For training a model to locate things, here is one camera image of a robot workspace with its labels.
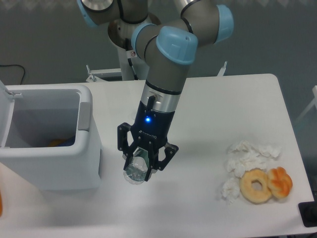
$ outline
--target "crumpled tissue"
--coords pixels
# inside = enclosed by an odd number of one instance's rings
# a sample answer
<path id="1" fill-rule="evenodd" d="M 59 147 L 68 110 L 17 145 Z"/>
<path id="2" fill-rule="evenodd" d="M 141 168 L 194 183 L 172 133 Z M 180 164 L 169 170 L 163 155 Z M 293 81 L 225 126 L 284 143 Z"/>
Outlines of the crumpled tissue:
<path id="1" fill-rule="evenodd" d="M 238 180 L 236 178 L 228 179 L 222 187 L 221 194 L 224 198 L 226 198 L 229 204 L 232 204 L 234 200 L 240 195 Z"/>
<path id="2" fill-rule="evenodd" d="M 282 154 L 282 147 L 253 145 L 243 140 L 231 145 L 228 154 L 234 155 L 234 157 L 228 160 L 226 169 L 228 172 L 233 172 L 235 178 L 230 178 L 224 183 L 221 194 L 229 204 L 232 204 L 240 194 L 238 179 L 244 175 L 245 171 L 266 170 L 268 159 L 277 160 Z"/>
<path id="3" fill-rule="evenodd" d="M 259 157 L 259 155 L 259 153 L 251 151 L 241 158 L 230 158 L 227 163 L 227 171 L 233 171 L 236 177 L 241 178 L 245 171 L 250 171 L 252 169 L 265 170 L 266 159 Z"/>

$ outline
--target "metal cylinder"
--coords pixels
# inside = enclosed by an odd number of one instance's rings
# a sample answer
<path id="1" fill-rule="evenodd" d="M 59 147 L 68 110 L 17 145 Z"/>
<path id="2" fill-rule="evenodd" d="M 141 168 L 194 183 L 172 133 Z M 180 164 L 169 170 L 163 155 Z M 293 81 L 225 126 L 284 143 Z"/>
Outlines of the metal cylinder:
<path id="1" fill-rule="evenodd" d="M 104 11 L 111 6 L 113 0 L 81 0 L 81 2 L 93 11 Z"/>
<path id="2" fill-rule="evenodd" d="M 176 6 L 178 13 L 181 14 L 184 7 L 186 7 L 188 4 L 190 4 L 193 1 L 197 1 L 197 0 L 174 0 L 174 4 Z"/>

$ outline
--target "gray robot arm segment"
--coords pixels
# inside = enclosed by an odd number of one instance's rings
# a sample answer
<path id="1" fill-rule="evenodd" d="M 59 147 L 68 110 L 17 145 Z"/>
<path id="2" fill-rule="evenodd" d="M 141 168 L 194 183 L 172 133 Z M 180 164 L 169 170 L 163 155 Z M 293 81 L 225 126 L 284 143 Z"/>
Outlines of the gray robot arm segment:
<path id="1" fill-rule="evenodd" d="M 99 4 L 102 5 L 102 1 L 95 4 L 91 4 L 91 2 L 93 1 L 81 0 L 80 4 L 82 4 L 86 13 L 96 25 L 120 18 L 127 23 L 137 24 L 143 22 L 148 17 L 147 0 L 114 0 L 107 8 L 97 7 Z"/>

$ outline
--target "orange pastry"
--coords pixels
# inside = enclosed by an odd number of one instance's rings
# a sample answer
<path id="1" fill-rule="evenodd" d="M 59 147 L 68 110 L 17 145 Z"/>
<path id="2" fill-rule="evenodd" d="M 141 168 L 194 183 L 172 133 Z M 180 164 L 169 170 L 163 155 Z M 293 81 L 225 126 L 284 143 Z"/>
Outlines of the orange pastry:
<path id="1" fill-rule="evenodd" d="M 252 183 L 259 182 L 262 185 L 261 190 L 252 187 Z M 268 201 L 272 194 L 267 187 L 267 175 L 262 170 L 251 170 L 244 173 L 240 179 L 240 190 L 242 195 L 254 203 Z"/>
<path id="2" fill-rule="evenodd" d="M 293 187 L 293 182 L 283 167 L 269 170 L 267 177 L 267 186 L 271 189 L 274 197 L 284 198 L 288 196 Z"/>

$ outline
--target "donut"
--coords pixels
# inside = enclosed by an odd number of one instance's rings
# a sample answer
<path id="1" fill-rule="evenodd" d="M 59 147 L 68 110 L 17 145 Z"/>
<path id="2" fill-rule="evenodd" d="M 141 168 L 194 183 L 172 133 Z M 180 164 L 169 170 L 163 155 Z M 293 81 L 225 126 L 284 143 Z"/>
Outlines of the donut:
<path id="1" fill-rule="evenodd" d="M 259 182 L 262 190 L 256 190 L 252 183 Z M 240 179 L 240 190 L 242 195 L 253 203 L 262 203 L 268 201 L 272 194 L 267 186 L 267 175 L 262 170 L 251 170 L 244 173 Z"/>
<path id="2" fill-rule="evenodd" d="M 274 197 L 284 198 L 288 196 L 293 187 L 293 182 L 283 167 L 269 170 L 267 177 L 267 186 L 271 189 Z"/>

